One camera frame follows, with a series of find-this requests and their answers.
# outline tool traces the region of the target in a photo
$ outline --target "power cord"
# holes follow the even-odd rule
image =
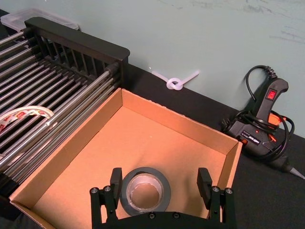
[[[255,67],[251,68],[250,71],[246,74],[245,80],[246,80],[246,85],[247,85],[248,91],[249,91],[252,99],[256,102],[256,97],[253,94],[253,92],[251,91],[251,88],[249,86],[250,73],[255,69],[263,69],[267,73],[267,76],[270,78],[277,78],[277,75],[271,67],[265,66],[265,65],[255,66]],[[290,118],[281,116],[279,113],[277,113],[275,111],[271,111],[271,113],[276,115],[283,123],[284,130],[285,130],[285,137],[284,137],[284,140],[281,142],[281,144],[279,146],[277,146],[275,149],[271,150],[268,154],[263,155],[263,156],[254,157],[256,160],[260,160],[263,162],[274,161],[274,160],[278,159],[281,155],[283,155],[283,153],[285,152],[285,150],[287,148],[288,141],[290,140],[290,137],[292,136],[292,134],[295,131],[295,125]],[[265,131],[268,134],[271,134],[272,136],[274,136],[275,132],[279,128],[279,125],[274,125],[263,119],[255,117],[254,115],[251,114],[250,111],[240,111],[236,115],[236,118],[241,119],[241,120],[243,120],[244,123],[251,124],[251,125],[255,126],[256,128],[258,128],[262,131]],[[290,131],[288,130],[286,121],[291,124]]]

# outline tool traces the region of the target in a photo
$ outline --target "cardboard inner bottom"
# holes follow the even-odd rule
[[[226,156],[170,128],[121,107],[48,188],[32,208],[56,228],[90,229],[89,190],[109,184],[112,169],[123,177],[138,167],[162,172],[171,186],[167,211],[206,217],[197,181],[208,168],[217,185]],[[128,217],[119,203],[119,219]],[[105,210],[102,211],[105,222]]]

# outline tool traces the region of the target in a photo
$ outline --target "tape roll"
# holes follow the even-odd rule
[[[39,115],[46,118],[51,118],[54,113],[43,106],[24,106],[20,107],[0,116],[0,132],[10,123],[20,118],[25,118],[29,115]]]
[[[139,184],[150,184],[155,187],[159,194],[159,200],[156,205],[150,208],[139,208],[132,202],[132,192]],[[170,200],[170,184],[165,176],[154,168],[137,168],[128,173],[123,180],[120,201],[122,207],[130,216],[150,211],[165,211]]]

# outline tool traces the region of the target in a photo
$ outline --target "plastic container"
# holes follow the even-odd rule
[[[70,27],[72,29],[79,29],[78,24],[59,15],[48,13],[44,10],[39,10],[37,8],[24,9],[4,15],[1,17],[1,23],[13,30],[20,32],[20,30],[26,27],[24,21],[32,17],[43,17],[61,25]]]

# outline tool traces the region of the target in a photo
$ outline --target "open cardboard box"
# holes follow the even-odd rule
[[[114,167],[122,167],[123,177],[135,168],[153,167],[171,186],[167,211],[206,217],[198,168],[208,168],[213,185],[230,187],[241,147],[231,137],[118,89],[10,199],[44,228],[89,229],[92,187],[108,185]],[[117,216],[128,216],[121,204]]]

